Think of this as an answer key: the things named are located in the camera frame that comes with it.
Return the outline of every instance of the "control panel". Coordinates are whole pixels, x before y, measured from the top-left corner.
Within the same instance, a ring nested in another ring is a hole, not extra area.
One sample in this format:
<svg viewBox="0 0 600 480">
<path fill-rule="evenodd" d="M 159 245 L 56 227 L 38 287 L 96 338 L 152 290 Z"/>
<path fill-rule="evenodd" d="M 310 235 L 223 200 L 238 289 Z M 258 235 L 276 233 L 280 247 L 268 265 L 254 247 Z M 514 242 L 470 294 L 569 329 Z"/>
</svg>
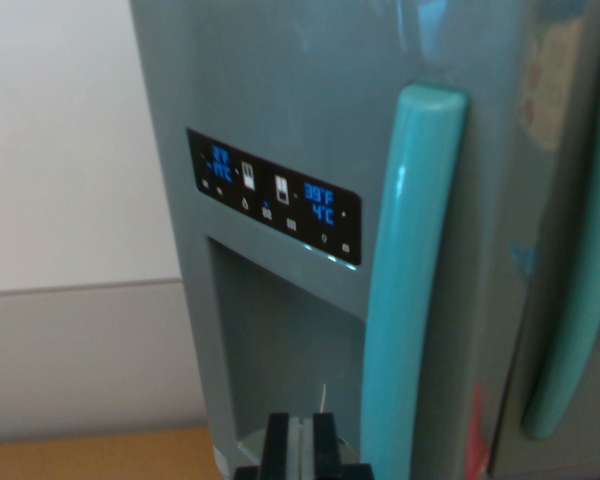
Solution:
<svg viewBox="0 0 600 480">
<path fill-rule="evenodd" d="M 355 193 L 188 129 L 200 192 L 306 245 L 360 265 Z"/>
</svg>

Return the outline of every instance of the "blue light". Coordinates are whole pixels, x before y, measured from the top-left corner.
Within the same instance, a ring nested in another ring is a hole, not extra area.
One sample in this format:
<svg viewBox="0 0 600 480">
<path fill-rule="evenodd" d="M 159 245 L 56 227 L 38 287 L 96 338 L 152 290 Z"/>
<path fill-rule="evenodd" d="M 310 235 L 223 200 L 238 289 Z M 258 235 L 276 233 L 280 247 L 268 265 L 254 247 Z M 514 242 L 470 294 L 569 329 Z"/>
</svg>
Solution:
<svg viewBox="0 0 600 480">
<path fill-rule="evenodd" d="M 212 147 L 213 151 L 213 173 L 216 177 L 225 179 L 229 183 L 233 183 L 231 165 L 229 164 L 229 152 L 224 148 L 216 145 Z"/>
<path fill-rule="evenodd" d="M 327 225 L 335 225 L 333 208 L 329 207 L 335 199 L 333 191 L 304 182 L 304 198 L 312 202 L 311 208 L 319 221 L 325 222 Z"/>
</svg>

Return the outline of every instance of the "white wall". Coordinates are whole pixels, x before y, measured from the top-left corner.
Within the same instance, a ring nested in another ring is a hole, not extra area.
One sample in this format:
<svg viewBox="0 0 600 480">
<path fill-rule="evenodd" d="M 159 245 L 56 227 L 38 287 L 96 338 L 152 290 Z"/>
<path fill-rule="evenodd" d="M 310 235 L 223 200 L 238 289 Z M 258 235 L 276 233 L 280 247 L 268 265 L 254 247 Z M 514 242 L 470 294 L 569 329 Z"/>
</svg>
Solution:
<svg viewBox="0 0 600 480">
<path fill-rule="evenodd" d="M 200 421 L 179 278 L 129 5 L 0 1 L 0 439 Z"/>
</svg>

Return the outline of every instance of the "sticker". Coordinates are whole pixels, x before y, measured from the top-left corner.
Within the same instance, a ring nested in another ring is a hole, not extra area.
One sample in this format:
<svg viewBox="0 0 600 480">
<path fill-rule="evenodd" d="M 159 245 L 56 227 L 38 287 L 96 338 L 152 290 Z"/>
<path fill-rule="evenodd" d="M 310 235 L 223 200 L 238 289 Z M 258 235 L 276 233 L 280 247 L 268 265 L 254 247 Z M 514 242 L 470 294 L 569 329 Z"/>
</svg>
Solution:
<svg viewBox="0 0 600 480">
<path fill-rule="evenodd" d="M 521 247 L 515 243 L 509 243 L 507 244 L 507 248 L 513 257 L 513 261 L 518 265 L 520 273 L 524 276 L 525 281 L 529 283 L 536 267 L 535 247 Z"/>
<path fill-rule="evenodd" d="M 538 146 L 552 152 L 562 140 L 584 24 L 573 3 L 536 2 L 538 16 L 531 27 L 518 106 L 522 127 Z M 566 13 L 565 6 L 570 7 Z M 549 15 L 551 9 L 555 15 Z"/>
</svg>

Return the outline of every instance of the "black panel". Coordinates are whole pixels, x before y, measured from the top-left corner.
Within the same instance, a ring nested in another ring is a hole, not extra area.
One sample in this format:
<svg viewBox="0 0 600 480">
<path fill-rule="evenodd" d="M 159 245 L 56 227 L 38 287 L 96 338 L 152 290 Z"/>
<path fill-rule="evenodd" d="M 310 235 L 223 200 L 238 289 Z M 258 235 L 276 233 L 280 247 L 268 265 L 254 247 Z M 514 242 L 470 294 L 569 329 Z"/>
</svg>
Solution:
<svg viewBox="0 0 600 480">
<path fill-rule="evenodd" d="M 313 469 L 316 480 L 342 478 L 342 464 L 333 413 L 313 414 Z"/>
<path fill-rule="evenodd" d="M 258 480 L 258 467 L 236 468 L 236 474 L 233 476 L 233 480 Z"/>
<path fill-rule="evenodd" d="M 193 130 L 187 133 L 198 190 L 307 245 L 360 265 L 358 195 Z"/>
<path fill-rule="evenodd" d="M 284 480 L 287 471 L 289 414 L 269 415 L 258 480 Z"/>
</svg>

